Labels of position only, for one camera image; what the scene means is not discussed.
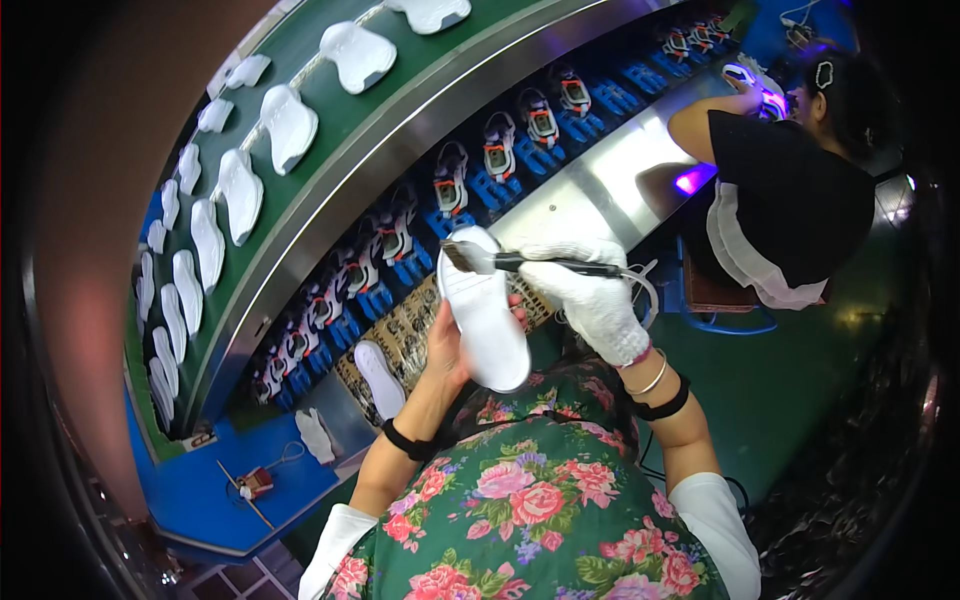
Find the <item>floral shirt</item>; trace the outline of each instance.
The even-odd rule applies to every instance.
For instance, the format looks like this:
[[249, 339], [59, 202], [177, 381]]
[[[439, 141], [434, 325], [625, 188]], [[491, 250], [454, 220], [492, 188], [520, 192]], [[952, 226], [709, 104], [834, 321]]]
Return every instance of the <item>floral shirt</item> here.
[[636, 434], [612, 427], [622, 389], [595, 374], [587, 363], [475, 396], [461, 426], [522, 420], [425, 465], [321, 597], [727, 598], [707, 551], [634, 464]]

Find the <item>hair clip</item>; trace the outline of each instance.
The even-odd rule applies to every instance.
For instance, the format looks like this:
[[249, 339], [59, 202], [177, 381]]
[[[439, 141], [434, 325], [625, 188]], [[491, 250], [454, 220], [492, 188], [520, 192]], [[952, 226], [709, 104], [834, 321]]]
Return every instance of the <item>hair clip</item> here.
[[[829, 67], [829, 71], [827, 72], [828, 79], [824, 82], [824, 81], [821, 81], [820, 79], [820, 73], [825, 66]], [[817, 87], [819, 87], [820, 89], [824, 89], [825, 87], [827, 87], [832, 83], [833, 83], [833, 63], [830, 62], [829, 60], [824, 60], [823, 62], [817, 65]]]

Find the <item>black hair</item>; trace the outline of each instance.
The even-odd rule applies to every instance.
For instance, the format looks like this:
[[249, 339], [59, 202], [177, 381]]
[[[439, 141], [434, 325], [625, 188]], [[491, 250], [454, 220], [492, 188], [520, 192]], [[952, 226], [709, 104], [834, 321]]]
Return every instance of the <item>black hair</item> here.
[[829, 130], [851, 157], [869, 158], [888, 141], [890, 94], [865, 57], [821, 49], [807, 60], [804, 87], [810, 98], [824, 93]]

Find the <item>white arm sleeve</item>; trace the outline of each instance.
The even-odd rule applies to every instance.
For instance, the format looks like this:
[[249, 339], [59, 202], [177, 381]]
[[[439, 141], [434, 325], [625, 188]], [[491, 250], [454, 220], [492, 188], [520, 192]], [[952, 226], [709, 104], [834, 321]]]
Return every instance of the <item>white arm sleeve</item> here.
[[340, 566], [353, 545], [376, 525], [377, 519], [352, 509], [346, 504], [335, 504], [330, 511], [324, 531], [317, 542], [313, 560], [300, 577], [298, 600], [316, 600], [324, 592], [333, 571]]
[[731, 600], [756, 600], [760, 563], [724, 478], [695, 473], [677, 484], [668, 499], [716, 563]]

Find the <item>wooden stick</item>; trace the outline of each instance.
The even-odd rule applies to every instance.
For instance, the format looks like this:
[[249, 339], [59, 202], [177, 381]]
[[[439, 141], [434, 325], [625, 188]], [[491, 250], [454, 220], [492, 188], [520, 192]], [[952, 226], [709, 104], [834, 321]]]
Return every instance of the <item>wooden stick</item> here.
[[[240, 486], [237, 485], [236, 480], [233, 479], [233, 477], [231, 477], [230, 474], [227, 472], [227, 468], [224, 467], [224, 464], [221, 463], [221, 462], [218, 460], [218, 461], [217, 461], [217, 465], [220, 466], [220, 470], [224, 472], [224, 475], [227, 476], [227, 479], [230, 480], [230, 483], [233, 484], [233, 487], [236, 488], [237, 491], [239, 492], [239, 491], [240, 491]], [[247, 500], [247, 504], [250, 505], [250, 508], [253, 509], [253, 511], [257, 514], [257, 516], [259, 516], [260, 518], [263, 519], [263, 522], [267, 523], [267, 527], [270, 527], [271, 529], [275, 529], [274, 525], [273, 525], [270, 521], [267, 520], [267, 518], [263, 515], [263, 513], [260, 512], [260, 509], [256, 508], [256, 506], [253, 504], [253, 501], [252, 501], [252, 500], [250, 500], [250, 499], [248, 499], [248, 498], [244, 498], [244, 500]]]

